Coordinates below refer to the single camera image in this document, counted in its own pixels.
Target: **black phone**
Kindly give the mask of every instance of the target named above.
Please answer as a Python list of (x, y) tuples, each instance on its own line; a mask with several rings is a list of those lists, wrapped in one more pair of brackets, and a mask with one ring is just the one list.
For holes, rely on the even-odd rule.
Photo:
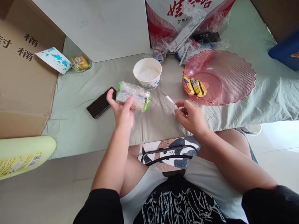
[(110, 87), (106, 92), (100, 95), (94, 102), (92, 102), (86, 109), (89, 114), (94, 118), (98, 118), (102, 113), (104, 113), (109, 107), (110, 104), (106, 100), (107, 93), (110, 89), (113, 89), (113, 99), (116, 99), (116, 90), (113, 87)]

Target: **plastic bag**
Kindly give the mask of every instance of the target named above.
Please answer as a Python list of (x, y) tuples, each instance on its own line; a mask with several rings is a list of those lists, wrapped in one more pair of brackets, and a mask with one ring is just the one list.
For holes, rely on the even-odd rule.
[(189, 17), (184, 25), (182, 24), (178, 27), (178, 35), (175, 38), (161, 39), (147, 56), (163, 62), (168, 54), (174, 54), (185, 44), (206, 16), (204, 10), (194, 8), (189, 2), (185, 2), (184, 4), (184, 14)]
[(188, 23), (184, 23), (179, 34), (175, 38), (165, 38), (157, 43), (148, 56), (163, 62), (168, 54), (175, 54), (181, 65), (186, 63), (196, 54), (206, 50), (225, 50), (229, 47), (226, 41), (221, 40), (228, 27), (230, 15), (218, 13), (214, 15), (208, 26), (200, 28), (200, 24), (206, 16), (206, 12), (194, 8), (191, 3), (184, 4), (184, 13), (189, 17)]
[(90, 69), (93, 65), (91, 60), (85, 54), (78, 54), (72, 57), (73, 69), (77, 72), (84, 72)]
[(129, 97), (133, 98), (132, 109), (146, 111), (150, 102), (150, 92), (140, 86), (121, 81), (118, 84), (116, 101), (125, 103)]
[(235, 0), (147, 0), (149, 34), (153, 48), (163, 38), (174, 38), (181, 26), (186, 24), (189, 18), (185, 14), (185, 2), (190, 2), (193, 8), (201, 8), (208, 13), (201, 24), (206, 27), (216, 13), (227, 14)]

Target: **pink plastic bowl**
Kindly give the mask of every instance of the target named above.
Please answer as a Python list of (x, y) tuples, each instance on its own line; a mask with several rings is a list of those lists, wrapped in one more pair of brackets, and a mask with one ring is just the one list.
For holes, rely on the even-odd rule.
[(207, 94), (199, 98), (190, 92), (182, 79), (188, 96), (207, 106), (236, 103), (251, 93), (255, 83), (255, 72), (251, 64), (236, 54), (222, 50), (209, 50), (194, 55), (186, 64), (183, 76), (203, 82)]

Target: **person's left hand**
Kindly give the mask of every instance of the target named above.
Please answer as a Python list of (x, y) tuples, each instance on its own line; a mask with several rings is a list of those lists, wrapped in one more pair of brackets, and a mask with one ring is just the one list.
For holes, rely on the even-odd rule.
[(134, 124), (134, 109), (130, 109), (131, 105), (133, 103), (133, 98), (130, 97), (127, 99), (127, 101), (120, 105), (112, 98), (113, 95), (113, 89), (110, 89), (107, 93), (107, 101), (111, 105), (114, 116), (115, 116), (115, 122), (116, 127), (115, 128), (122, 128), (122, 129), (128, 129), (131, 130)]

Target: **hand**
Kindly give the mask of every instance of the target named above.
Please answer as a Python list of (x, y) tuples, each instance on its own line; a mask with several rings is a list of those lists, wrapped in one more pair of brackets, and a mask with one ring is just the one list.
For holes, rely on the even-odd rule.
[(133, 98), (128, 98), (127, 101), (120, 105), (112, 98), (113, 95), (113, 89), (110, 89), (107, 93), (107, 101), (111, 105), (114, 116), (115, 116), (115, 122), (116, 127), (115, 128), (122, 128), (131, 130), (134, 124), (134, 112), (135, 110), (130, 109), (131, 105), (133, 103)]
[(175, 103), (177, 107), (183, 107), (180, 110), (175, 110), (175, 116), (181, 122), (183, 127), (192, 134), (200, 135), (209, 131), (206, 120), (203, 116), (202, 109), (188, 100), (179, 100)]

